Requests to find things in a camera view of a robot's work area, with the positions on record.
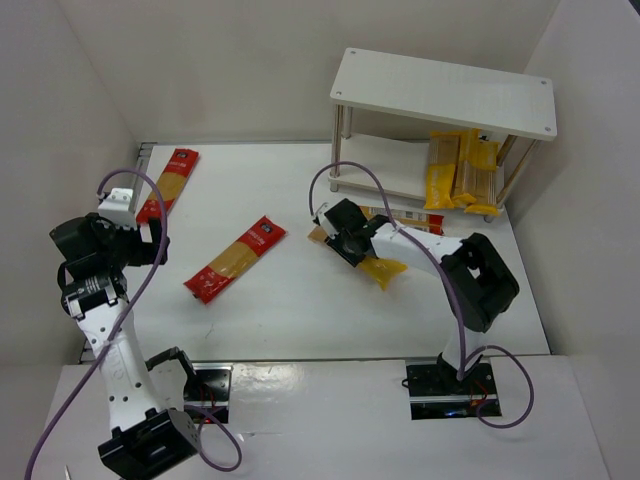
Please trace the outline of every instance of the shelf leg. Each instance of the shelf leg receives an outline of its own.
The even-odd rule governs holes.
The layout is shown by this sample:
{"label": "shelf leg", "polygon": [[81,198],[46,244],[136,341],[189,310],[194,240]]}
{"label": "shelf leg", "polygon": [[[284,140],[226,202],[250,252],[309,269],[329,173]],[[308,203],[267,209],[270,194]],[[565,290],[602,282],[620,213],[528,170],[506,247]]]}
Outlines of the shelf leg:
{"label": "shelf leg", "polygon": [[507,138],[505,138],[504,143],[502,144],[502,147],[498,152],[498,156],[496,157],[496,165],[498,167],[502,166],[502,164],[504,163],[504,159],[507,157],[507,155],[509,155],[511,147],[513,147],[513,144],[516,143],[516,138],[518,137],[516,137],[515,135],[509,135],[507,136]]}
{"label": "shelf leg", "polygon": [[515,170],[509,177],[509,180],[507,180],[507,182],[504,184],[502,191],[498,194],[498,197],[496,198],[496,207],[498,207],[498,210],[500,210],[504,206],[504,203],[509,198],[509,195],[513,191],[513,187],[515,187],[517,181],[522,176],[522,173],[524,172],[525,167],[529,164],[529,161],[531,160],[531,157],[533,157],[533,154],[537,150],[537,147],[539,144],[540,144],[540,140],[533,140],[531,142],[531,144],[529,145],[529,148],[527,148],[527,151],[524,152],[524,155],[520,159],[520,163],[518,163],[518,166],[515,168]]}
{"label": "shelf leg", "polygon": [[351,137],[351,119],[353,118],[353,107],[344,107],[344,115],[342,116],[342,138],[345,140]]}
{"label": "shelf leg", "polygon": [[[342,143],[342,119],[344,115],[344,106],[336,104],[333,107],[333,136],[331,139],[331,163],[337,163],[340,161],[340,147]],[[331,169],[331,177],[340,176],[340,166],[335,165]],[[335,182],[331,183],[331,191],[337,192],[338,185]]]}

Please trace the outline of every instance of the shelf lower board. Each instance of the shelf lower board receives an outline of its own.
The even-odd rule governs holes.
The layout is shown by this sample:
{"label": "shelf lower board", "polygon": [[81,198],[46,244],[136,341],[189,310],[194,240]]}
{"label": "shelf lower board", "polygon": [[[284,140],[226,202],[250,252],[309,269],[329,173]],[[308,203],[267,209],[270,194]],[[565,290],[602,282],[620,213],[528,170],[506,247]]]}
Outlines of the shelf lower board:
{"label": "shelf lower board", "polygon": [[[342,140],[340,160],[360,163],[378,177],[390,195],[425,200],[427,174],[426,143],[409,143],[369,135],[353,134]],[[377,190],[371,177],[353,167],[341,167],[340,176],[329,177],[331,183]]]}

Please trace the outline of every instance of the spaghetti package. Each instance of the spaghetti package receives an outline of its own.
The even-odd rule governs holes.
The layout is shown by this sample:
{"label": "spaghetti package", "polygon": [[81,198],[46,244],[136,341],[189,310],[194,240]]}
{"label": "spaghetti package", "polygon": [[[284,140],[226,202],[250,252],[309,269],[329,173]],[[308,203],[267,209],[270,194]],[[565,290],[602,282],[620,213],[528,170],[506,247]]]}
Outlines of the spaghetti package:
{"label": "spaghetti package", "polygon": [[[184,189],[184,186],[189,179],[189,175],[196,166],[198,155],[198,152],[193,150],[176,148],[173,155],[171,155],[169,163],[164,167],[156,185],[162,194],[162,199],[164,200],[164,206],[167,209],[167,213]],[[138,213],[136,222],[149,223],[150,217],[160,217],[158,199],[156,194],[153,192],[149,194],[144,205],[142,205],[142,210]]]}
{"label": "spaghetti package", "polygon": [[424,208],[453,208],[451,188],[456,174],[460,135],[431,132],[427,167],[427,202]]}
{"label": "spaghetti package", "polygon": [[266,216],[184,284],[205,305],[267,253],[287,232]]}
{"label": "spaghetti package", "polygon": [[481,141],[478,145],[478,155],[475,161],[475,186],[473,194],[475,203],[469,205],[465,213],[479,213],[482,215],[500,215],[496,207],[496,157],[498,142]]}
{"label": "spaghetti package", "polygon": [[[311,230],[308,238],[314,243],[327,246],[327,244],[324,242],[324,240],[327,238],[327,234],[320,226],[317,226],[313,230]],[[361,261],[356,266],[356,268],[362,270],[364,273],[373,278],[378,283],[380,288],[384,291],[389,286],[391,280],[393,280],[393,278],[399,273],[404,272],[407,269],[407,266],[403,263],[396,262],[395,260],[367,257],[363,261]]]}
{"label": "spaghetti package", "polygon": [[455,180],[451,191],[451,200],[456,207],[464,208],[476,201],[473,190],[476,184],[476,156],[478,153],[477,128],[460,132],[460,153],[456,168]]}
{"label": "spaghetti package", "polygon": [[[358,205],[367,220],[375,217],[376,215],[386,215],[387,211],[384,208],[367,207]],[[413,210],[398,210],[391,209],[391,216],[396,220],[400,220],[404,225],[423,232],[435,233],[436,235],[444,235],[442,231],[442,221],[444,217],[442,215],[436,215],[433,213],[425,213]]]}

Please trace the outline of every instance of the red pasta package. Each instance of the red pasta package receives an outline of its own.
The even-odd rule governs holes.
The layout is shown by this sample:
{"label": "red pasta package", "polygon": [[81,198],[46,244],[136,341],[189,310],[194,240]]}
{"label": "red pasta package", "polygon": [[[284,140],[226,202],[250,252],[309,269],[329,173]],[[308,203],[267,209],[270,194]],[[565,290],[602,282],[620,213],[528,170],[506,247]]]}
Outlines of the red pasta package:
{"label": "red pasta package", "polygon": [[[173,155],[171,155],[171,159],[169,159],[169,163],[164,167],[156,185],[162,194],[167,213],[180,196],[197,161],[198,152],[186,148],[176,148]],[[149,223],[150,217],[160,218],[158,199],[153,192],[149,194],[144,205],[142,205],[142,210],[138,213],[136,222]]]}
{"label": "red pasta package", "polygon": [[196,273],[185,286],[207,304],[271,249],[287,232],[266,216]]}

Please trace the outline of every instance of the shelf top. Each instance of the shelf top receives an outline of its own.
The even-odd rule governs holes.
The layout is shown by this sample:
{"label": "shelf top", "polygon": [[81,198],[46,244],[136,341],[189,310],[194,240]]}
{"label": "shelf top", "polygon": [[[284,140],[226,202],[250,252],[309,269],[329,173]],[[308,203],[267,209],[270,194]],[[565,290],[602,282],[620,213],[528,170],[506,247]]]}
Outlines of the shelf top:
{"label": "shelf top", "polygon": [[334,103],[537,140],[557,135],[548,78],[347,48]]}

